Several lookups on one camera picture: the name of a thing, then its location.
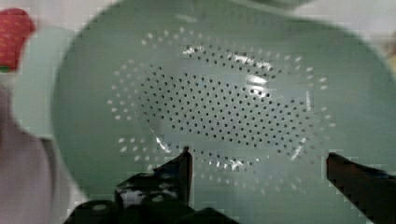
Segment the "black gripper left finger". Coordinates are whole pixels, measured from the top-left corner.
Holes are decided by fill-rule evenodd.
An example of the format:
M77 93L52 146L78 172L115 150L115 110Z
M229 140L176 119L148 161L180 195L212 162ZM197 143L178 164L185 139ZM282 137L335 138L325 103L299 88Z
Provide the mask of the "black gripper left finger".
M132 175L114 190L115 202L121 208L148 202L176 201L188 204L191 195L192 155L190 147L152 173Z

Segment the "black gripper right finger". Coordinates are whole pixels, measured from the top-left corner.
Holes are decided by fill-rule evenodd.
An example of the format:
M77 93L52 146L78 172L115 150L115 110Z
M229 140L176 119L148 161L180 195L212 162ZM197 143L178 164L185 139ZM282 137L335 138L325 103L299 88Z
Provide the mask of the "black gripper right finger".
M395 224L395 176L336 153L326 159L327 179L374 224Z

